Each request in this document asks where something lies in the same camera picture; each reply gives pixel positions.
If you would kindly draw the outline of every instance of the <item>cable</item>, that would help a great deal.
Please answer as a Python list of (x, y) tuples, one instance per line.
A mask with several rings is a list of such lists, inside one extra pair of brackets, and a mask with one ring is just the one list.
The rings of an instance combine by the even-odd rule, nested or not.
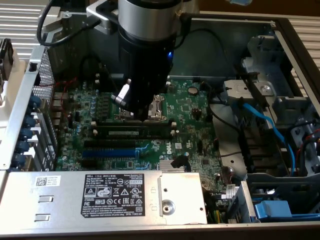
[(319, 138), (318, 137), (311, 137), (306, 139), (301, 147), (301, 151), (300, 151), (300, 169), (299, 169), (299, 176), (304, 176), (305, 173), (305, 164), (306, 164), (306, 158), (305, 158), (305, 151), (307, 148), (308, 144), (311, 143), (317, 143), (319, 142)]
[(36, 29), (36, 38), (40, 45), (46, 46), (46, 47), (57, 47), (59, 45), (65, 44), (66, 42), (70, 41), (77, 35), (79, 35), (82, 31), (93, 29), (97, 25), (101, 23), (101, 20), (96, 18), (95, 16), (91, 15), (86, 18), (86, 20), (82, 23), (82, 27), (76, 31), (71, 33), (70, 35), (56, 41), (56, 42), (46, 42), (42, 39), (42, 27), (44, 25), (45, 19), (50, 11), (50, 8), (52, 7), (54, 3), (54, 0), (50, 0), (47, 6), (44, 8), (42, 15), (39, 19), (38, 27)]
[(196, 32), (209, 33), (218, 41), (218, 43), (220, 45), (220, 48), (223, 51), (223, 55), (224, 55), (224, 58), (226, 60), (226, 63), (229, 64), (232, 67), (233, 72), (236, 73), (237, 71), (234, 69), (232, 62), (230, 61), (230, 58), (228, 57), (228, 52), (227, 52), (227, 50), (226, 50), (221, 38), (213, 30), (211, 30), (209, 28), (194, 29), (194, 30), (182, 35), (182, 39), (181, 39), (180, 43), (177, 46), (174, 47), (174, 50), (177, 50), (178, 48), (180, 48), (184, 44), (184, 42), (185, 42), (185, 40), (186, 40), (186, 38), (187, 38), (187, 36), (189, 34), (193, 34), (193, 33), (196, 33)]
[(218, 119), (218, 120), (219, 120), (220, 122), (222, 122), (223, 124), (229, 126), (230, 128), (232, 128), (233, 130), (235, 130), (235, 131), (240, 135), (240, 134), (241, 134), (241, 131), (240, 131), (236, 126), (234, 126), (234, 125), (232, 125), (231, 123), (229, 123), (229, 122), (223, 120), (222, 118), (220, 118), (220, 117), (211, 109), (211, 107), (210, 107), (210, 99), (212, 98), (212, 93), (213, 93), (214, 90), (213, 90), (213, 88), (210, 86), (209, 83), (203, 81), (202, 84), (206, 84), (206, 85), (209, 87), (209, 89), (210, 89), (209, 96), (208, 96), (208, 110), (212, 113), (212, 115), (213, 115), (216, 119)]
[(307, 126), (307, 125), (310, 125), (310, 124), (316, 124), (317, 121), (316, 120), (313, 120), (313, 121), (306, 121), (306, 122), (302, 122), (302, 123), (299, 123), (299, 124), (295, 124), (295, 125), (292, 125), (291, 127), (289, 127), (286, 131), (285, 131), (285, 134), (284, 134), (284, 140), (286, 142), (288, 142), (288, 137), (291, 133), (291, 131), (295, 128), (299, 128), (299, 127), (303, 127), (303, 126)]
[(229, 156), (232, 156), (232, 155), (236, 155), (236, 154), (241, 154), (242, 152), (241, 151), (236, 151), (236, 152), (233, 152), (233, 153), (229, 153), (229, 154), (225, 154), (225, 155), (220, 155), (221, 158), (225, 158), (225, 157), (229, 157)]
[(249, 110), (251, 113), (253, 113), (254, 115), (256, 115), (258, 118), (261, 118), (261, 119), (264, 119), (264, 120), (267, 120), (271, 125), (272, 125), (272, 129), (275, 133), (275, 135), (280, 139), (280, 141), (285, 145), (287, 146), (287, 149), (291, 155), (291, 160), (292, 160), (292, 165), (291, 165), (291, 172), (290, 172), (290, 176), (293, 175), (294, 173), (294, 169), (296, 168), (296, 158), (295, 158), (295, 155), (294, 155), (294, 152), (291, 148), (291, 146), (289, 144), (286, 143), (285, 141), (285, 137), (282, 136), (282, 134), (279, 132), (279, 130), (276, 128), (274, 122), (272, 121), (272, 119), (268, 116), (264, 116), (262, 115), (260, 112), (258, 112), (254, 107), (252, 107), (250, 104), (248, 103), (244, 103), (243, 104), (243, 107), (246, 108), (247, 110)]
[(177, 50), (178, 48), (180, 48), (182, 46), (182, 44), (184, 44), (186, 38), (187, 38), (187, 35), (183, 35), (180, 43), (174, 47), (174, 50)]

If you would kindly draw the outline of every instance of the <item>barcode sticker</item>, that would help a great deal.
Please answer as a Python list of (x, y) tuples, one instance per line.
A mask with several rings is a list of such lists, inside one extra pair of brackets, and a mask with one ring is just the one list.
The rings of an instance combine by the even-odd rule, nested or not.
[(182, 144), (177, 142), (174, 144), (175, 145), (175, 149), (182, 149)]
[(35, 178), (36, 187), (57, 187), (60, 186), (61, 176), (37, 176)]
[(232, 199), (234, 195), (236, 195), (236, 185), (235, 184), (229, 184), (226, 186), (226, 198)]

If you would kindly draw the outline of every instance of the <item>warning symbol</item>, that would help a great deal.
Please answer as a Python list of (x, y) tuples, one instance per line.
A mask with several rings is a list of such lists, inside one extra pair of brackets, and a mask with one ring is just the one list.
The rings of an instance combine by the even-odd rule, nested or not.
[(98, 187), (98, 198), (110, 198), (112, 196), (112, 187)]
[(120, 195), (129, 195), (128, 191), (126, 189), (123, 189)]
[(86, 187), (84, 190), (84, 197), (85, 198), (94, 198), (97, 194), (96, 187)]

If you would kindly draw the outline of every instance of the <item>circuit board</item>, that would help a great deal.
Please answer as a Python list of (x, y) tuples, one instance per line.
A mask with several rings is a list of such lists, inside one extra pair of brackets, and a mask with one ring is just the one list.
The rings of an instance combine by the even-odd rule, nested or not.
[[(203, 187), (225, 190), (223, 180), (215, 181), (221, 159), (214, 149), (213, 123), (206, 120), (206, 92), (199, 89), (192, 80), (171, 80), (168, 93), (154, 97), (144, 123), (114, 105), (109, 92), (86, 83), (69, 90), (70, 112), (60, 125), (56, 171), (161, 170), (161, 162), (184, 155), (192, 172), (200, 173)], [(104, 141), (112, 142), (108, 152), (99, 145)], [(119, 149), (127, 144), (125, 150)], [(96, 151), (125, 154), (94, 155)]]

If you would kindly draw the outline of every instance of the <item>motherboard chip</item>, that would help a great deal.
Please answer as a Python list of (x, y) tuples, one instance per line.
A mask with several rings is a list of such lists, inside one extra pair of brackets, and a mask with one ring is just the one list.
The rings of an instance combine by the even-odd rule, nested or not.
[(210, 162), (209, 162), (208, 159), (203, 159), (202, 160), (202, 165), (209, 165), (209, 164), (210, 164)]
[(183, 106), (181, 106), (181, 110), (183, 112), (189, 112), (190, 111), (190, 107), (188, 105), (183, 105)]

